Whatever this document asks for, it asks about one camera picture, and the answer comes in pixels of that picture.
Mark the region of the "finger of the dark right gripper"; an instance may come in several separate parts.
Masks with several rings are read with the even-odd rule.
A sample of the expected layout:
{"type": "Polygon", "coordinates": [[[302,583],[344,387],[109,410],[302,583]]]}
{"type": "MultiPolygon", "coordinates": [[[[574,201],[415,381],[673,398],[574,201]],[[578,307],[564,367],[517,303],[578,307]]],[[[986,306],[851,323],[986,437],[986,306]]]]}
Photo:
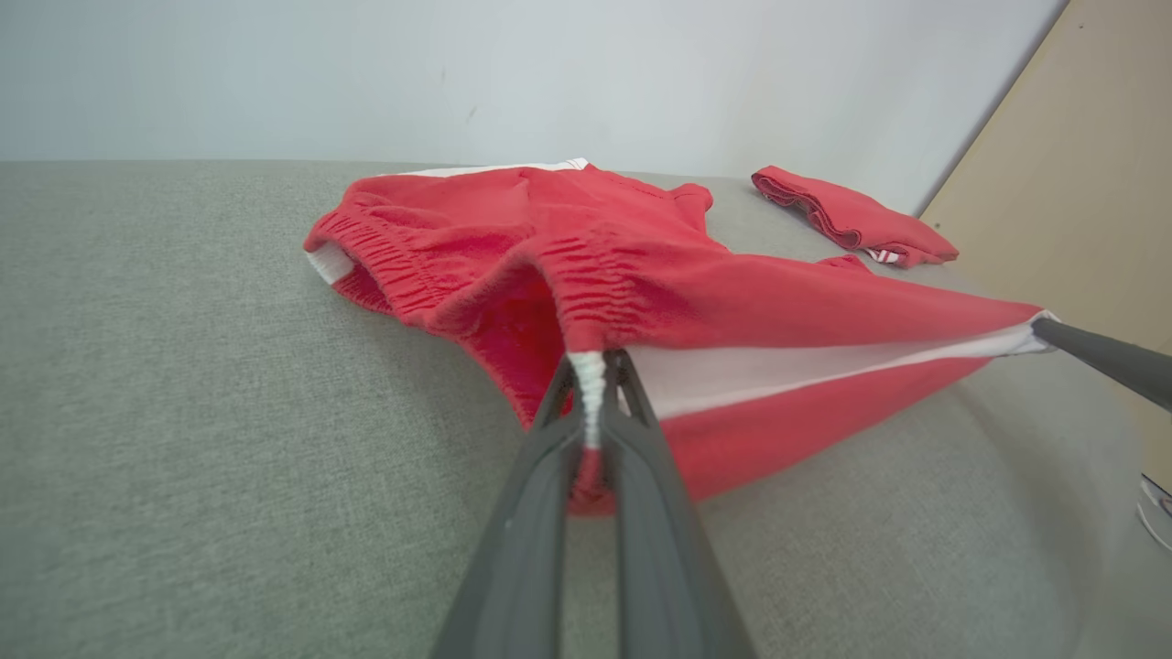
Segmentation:
{"type": "Polygon", "coordinates": [[[1154,349],[1077,330],[1054,319],[1031,322],[1035,337],[1088,364],[1125,389],[1171,412],[1171,356],[1154,349]]]}

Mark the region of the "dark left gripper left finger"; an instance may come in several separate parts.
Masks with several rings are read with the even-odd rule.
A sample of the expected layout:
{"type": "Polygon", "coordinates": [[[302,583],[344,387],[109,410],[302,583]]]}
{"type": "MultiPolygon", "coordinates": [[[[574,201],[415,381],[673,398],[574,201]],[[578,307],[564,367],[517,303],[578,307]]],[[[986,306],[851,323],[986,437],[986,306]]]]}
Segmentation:
{"type": "Polygon", "coordinates": [[[570,491],[582,453],[575,372],[563,359],[464,579],[432,658],[558,658],[570,491]]]}

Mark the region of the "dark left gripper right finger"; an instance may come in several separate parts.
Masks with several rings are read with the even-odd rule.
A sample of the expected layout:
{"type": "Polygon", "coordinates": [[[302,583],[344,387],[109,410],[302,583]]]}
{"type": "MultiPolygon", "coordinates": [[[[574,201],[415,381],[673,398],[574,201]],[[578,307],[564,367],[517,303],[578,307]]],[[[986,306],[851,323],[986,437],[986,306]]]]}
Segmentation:
{"type": "Polygon", "coordinates": [[[615,492],[624,658],[756,648],[627,351],[604,354],[600,439],[615,492]]]}

